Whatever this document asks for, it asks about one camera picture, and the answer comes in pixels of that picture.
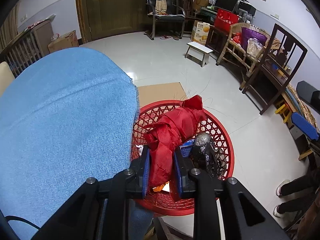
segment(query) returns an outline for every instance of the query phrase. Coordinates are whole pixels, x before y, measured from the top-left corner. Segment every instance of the plaid scarf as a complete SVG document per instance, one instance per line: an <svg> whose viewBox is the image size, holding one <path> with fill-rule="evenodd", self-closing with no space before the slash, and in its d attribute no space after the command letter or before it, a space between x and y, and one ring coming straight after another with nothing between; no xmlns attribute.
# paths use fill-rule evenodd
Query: plaid scarf
<svg viewBox="0 0 320 240"><path fill-rule="evenodd" d="M165 14L167 12L167 0L156 0L156 14Z"/></svg>

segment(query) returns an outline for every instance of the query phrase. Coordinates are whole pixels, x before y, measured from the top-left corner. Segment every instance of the double door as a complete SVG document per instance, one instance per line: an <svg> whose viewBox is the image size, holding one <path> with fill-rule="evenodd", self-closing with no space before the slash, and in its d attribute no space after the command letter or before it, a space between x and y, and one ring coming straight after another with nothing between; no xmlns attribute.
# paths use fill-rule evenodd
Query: double door
<svg viewBox="0 0 320 240"><path fill-rule="evenodd" d="M92 40L143 30L146 0L86 0Z"/></svg>

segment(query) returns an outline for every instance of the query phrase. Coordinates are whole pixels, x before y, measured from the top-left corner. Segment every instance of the door frame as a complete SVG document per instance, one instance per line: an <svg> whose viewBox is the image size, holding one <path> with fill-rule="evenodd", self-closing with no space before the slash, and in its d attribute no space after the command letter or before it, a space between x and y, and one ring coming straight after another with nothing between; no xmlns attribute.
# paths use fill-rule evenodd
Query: door frame
<svg viewBox="0 0 320 240"><path fill-rule="evenodd" d="M76 9L78 15L78 22L80 27L80 33L82 42L87 43L92 41L89 17L87 10L87 0L76 0Z"/></svg>

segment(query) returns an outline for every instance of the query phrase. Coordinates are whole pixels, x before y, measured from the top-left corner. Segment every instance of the red shopping bag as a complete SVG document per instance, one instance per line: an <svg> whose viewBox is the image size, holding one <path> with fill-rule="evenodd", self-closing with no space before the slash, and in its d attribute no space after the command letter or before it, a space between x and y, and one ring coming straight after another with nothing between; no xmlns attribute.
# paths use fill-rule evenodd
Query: red shopping bag
<svg viewBox="0 0 320 240"><path fill-rule="evenodd" d="M219 29L223 29L229 32L230 25L237 23L238 20L239 20L238 15L219 9L213 25Z"/></svg>

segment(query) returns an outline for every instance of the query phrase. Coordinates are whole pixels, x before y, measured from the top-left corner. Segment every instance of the black pants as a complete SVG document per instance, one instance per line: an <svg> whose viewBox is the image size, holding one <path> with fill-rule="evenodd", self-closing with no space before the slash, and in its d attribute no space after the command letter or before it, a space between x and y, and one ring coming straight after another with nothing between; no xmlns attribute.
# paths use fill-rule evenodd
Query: black pants
<svg viewBox="0 0 320 240"><path fill-rule="evenodd" d="M310 172L309 174L302 176L298 179L295 179L292 182L284 184L281 187L280 193L282 196L287 196L295 192L299 192L303 189L313 187L316 190L320 186L320 168L317 168ZM283 214L285 212L295 212L303 210L307 205L315 199L315 194L311 193L304 197L290 200L288 202L282 203L278 207L278 212Z"/></svg>

